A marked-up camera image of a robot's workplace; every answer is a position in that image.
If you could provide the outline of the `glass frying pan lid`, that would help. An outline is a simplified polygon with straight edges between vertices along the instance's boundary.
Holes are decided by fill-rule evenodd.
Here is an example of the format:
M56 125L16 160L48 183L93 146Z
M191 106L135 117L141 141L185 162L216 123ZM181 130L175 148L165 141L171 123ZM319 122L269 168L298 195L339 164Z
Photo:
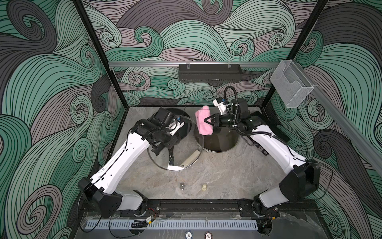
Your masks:
M172 148L160 146L160 143L154 143L160 149L159 153L154 152L150 146L147 153L151 161L161 169L169 171L181 171L191 167L197 162L204 151L205 137L198 133L198 127L195 120L188 116L178 116L183 120L184 125L179 128L174 124L170 129L177 129L180 141Z

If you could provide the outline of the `glass pot lid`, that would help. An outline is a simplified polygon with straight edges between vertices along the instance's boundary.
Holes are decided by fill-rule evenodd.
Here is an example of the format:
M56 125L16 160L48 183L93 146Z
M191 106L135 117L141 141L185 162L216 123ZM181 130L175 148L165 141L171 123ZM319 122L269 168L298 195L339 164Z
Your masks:
M194 138L198 145L209 152L226 152L233 149L239 141L239 134L235 130L223 127L215 130L211 135L201 135L196 126Z

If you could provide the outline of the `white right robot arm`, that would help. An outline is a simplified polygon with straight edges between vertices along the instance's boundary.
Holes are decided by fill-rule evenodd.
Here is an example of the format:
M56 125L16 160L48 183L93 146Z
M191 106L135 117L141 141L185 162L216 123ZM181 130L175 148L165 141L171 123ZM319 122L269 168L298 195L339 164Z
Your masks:
M275 187L254 197L253 207L256 213L285 202L297 202L315 192L319 187L320 166L318 162L309 162L305 157L292 150L274 132L275 127L265 120L260 112L250 112L244 99L227 100L219 97L213 101L219 113L213 114L207 123L214 128L229 127L240 136L251 140L270 155L286 174Z

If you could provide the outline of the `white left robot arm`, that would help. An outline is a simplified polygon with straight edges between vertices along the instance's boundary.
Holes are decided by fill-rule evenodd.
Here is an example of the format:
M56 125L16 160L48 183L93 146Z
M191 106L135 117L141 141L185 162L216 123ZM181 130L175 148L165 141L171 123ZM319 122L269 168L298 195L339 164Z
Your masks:
M171 149L181 141L180 129L185 125L181 116L160 108L148 119L141 119L129 130L124 145L93 176L82 178L78 187L84 197L103 218L117 211L138 211L143 214L144 196L138 191L130 194L116 188L133 162L149 147L155 154Z

